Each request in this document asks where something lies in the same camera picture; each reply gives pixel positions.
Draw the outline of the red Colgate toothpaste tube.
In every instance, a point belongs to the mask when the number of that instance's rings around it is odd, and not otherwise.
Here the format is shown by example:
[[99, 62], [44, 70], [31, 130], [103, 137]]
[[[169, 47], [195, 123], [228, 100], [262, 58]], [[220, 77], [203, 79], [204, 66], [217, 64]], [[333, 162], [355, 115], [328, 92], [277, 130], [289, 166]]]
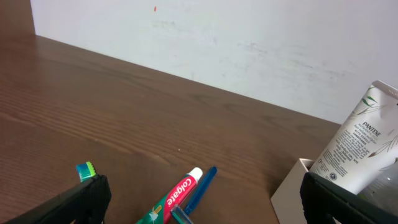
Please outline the red Colgate toothpaste tube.
[[178, 182], [162, 199], [160, 199], [136, 224], [166, 224], [171, 219], [172, 209], [195, 190], [203, 171], [199, 167], [193, 168]]

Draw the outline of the white box with pink interior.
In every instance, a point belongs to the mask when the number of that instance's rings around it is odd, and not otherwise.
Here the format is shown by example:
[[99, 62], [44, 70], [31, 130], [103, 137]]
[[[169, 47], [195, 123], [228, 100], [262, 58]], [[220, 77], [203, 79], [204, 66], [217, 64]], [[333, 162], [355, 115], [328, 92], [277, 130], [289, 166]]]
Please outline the white box with pink interior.
[[305, 173], [313, 163], [313, 160], [300, 158], [271, 197], [271, 204], [280, 224], [307, 224], [300, 187]]

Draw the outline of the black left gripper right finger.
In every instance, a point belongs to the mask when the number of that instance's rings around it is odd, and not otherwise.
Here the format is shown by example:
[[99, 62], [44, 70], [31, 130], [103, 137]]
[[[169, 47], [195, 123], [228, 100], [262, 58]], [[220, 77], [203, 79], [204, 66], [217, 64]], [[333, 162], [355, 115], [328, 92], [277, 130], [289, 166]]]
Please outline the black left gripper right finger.
[[397, 224], [397, 216], [313, 172], [305, 173], [300, 197], [308, 224]]

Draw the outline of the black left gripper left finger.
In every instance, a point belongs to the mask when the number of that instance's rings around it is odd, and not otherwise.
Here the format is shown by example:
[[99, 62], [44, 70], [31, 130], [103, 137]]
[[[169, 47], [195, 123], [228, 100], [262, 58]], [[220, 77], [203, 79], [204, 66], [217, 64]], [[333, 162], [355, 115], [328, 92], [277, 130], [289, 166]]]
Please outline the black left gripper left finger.
[[5, 224], [102, 224], [110, 201], [108, 179], [97, 174]]

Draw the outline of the white Pantene bamboo tube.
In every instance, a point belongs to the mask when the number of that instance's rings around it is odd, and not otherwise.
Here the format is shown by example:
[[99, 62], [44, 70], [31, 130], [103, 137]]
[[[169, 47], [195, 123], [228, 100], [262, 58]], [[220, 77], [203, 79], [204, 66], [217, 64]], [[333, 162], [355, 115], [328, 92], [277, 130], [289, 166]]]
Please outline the white Pantene bamboo tube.
[[397, 164], [397, 89], [376, 80], [310, 172], [358, 194]]

